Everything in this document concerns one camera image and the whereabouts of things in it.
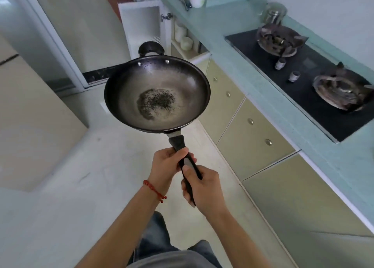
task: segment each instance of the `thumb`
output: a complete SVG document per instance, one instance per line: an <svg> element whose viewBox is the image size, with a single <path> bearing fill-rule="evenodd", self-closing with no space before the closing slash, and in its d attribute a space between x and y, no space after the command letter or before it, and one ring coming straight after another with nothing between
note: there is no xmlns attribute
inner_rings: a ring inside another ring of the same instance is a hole
<svg viewBox="0 0 374 268"><path fill-rule="evenodd" d="M178 162L188 154L188 151L189 149L187 147L184 147L176 152L173 156L171 156L171 158L176 164L178 164Z"/></svg>
<svg viewBox="0 0 374 268"><path fill-rule="evenodd" d="M197 183L200 182L198 175L196 174L195 170L187 165L184 165L182 168L184 177L188 180L191 187L194 187Z"/></svg>

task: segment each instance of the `light blue countertop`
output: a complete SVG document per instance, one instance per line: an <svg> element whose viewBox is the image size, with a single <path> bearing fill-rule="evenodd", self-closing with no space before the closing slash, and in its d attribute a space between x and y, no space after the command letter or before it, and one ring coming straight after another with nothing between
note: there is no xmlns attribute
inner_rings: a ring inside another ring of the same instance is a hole
<svg viewBox="0 0 374 268"><path fill-rule="evenodd" d="M374 224L374 120L342 143L335 144L236 52L224 36L259 27L258 16L249 1L192 8L189 12L178 0L162 1L212 53L213 60L241 91Z"/></svg>

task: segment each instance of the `black wok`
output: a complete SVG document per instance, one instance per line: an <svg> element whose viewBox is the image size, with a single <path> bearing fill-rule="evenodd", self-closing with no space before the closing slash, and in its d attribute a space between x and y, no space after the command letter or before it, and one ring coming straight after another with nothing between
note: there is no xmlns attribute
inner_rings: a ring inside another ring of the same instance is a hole
<svg viewBox="0 0 374 268"><path fill-rule="evenodd" d="M150 52L157 55L146 56ZM120 122L144 132L167 134L178 151L185 147L181 128L197 119L208 105L209 82L192 63L164 55L156 42L143 43L139 55L108 79L105 103ZM179 164L181 168L189 165L202 179L189 154ZM191 185L184 180L194 202Z"/></svg>

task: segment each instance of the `gray shirt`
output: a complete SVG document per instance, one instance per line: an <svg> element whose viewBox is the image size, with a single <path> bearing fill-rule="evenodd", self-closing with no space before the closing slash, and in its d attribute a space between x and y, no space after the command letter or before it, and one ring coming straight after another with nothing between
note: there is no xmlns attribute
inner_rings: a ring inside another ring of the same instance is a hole
<svg viewBox="0 0 374 268"><path fill-rule="evenodd" d="M160 253L127 266L128 268L215 268L204 256L191 250Z"/></svg>

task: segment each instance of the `red string bracelet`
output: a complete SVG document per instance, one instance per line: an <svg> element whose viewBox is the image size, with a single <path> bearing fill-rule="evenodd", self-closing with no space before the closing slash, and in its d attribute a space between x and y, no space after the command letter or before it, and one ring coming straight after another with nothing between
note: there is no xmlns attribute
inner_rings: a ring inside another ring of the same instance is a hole
<svg viewBox="0 0 374 268"><path fill-rule="evenodd" d="M155 190L154 186L149 181L147 181L146 179L143 181L143 184L146 185L146 186L148 186L154 192L156 192L157 196L160 199L160 202L163 203L163 199L166 199L166 196L163 196L160 192L158 192L157 190Z"/></svg>

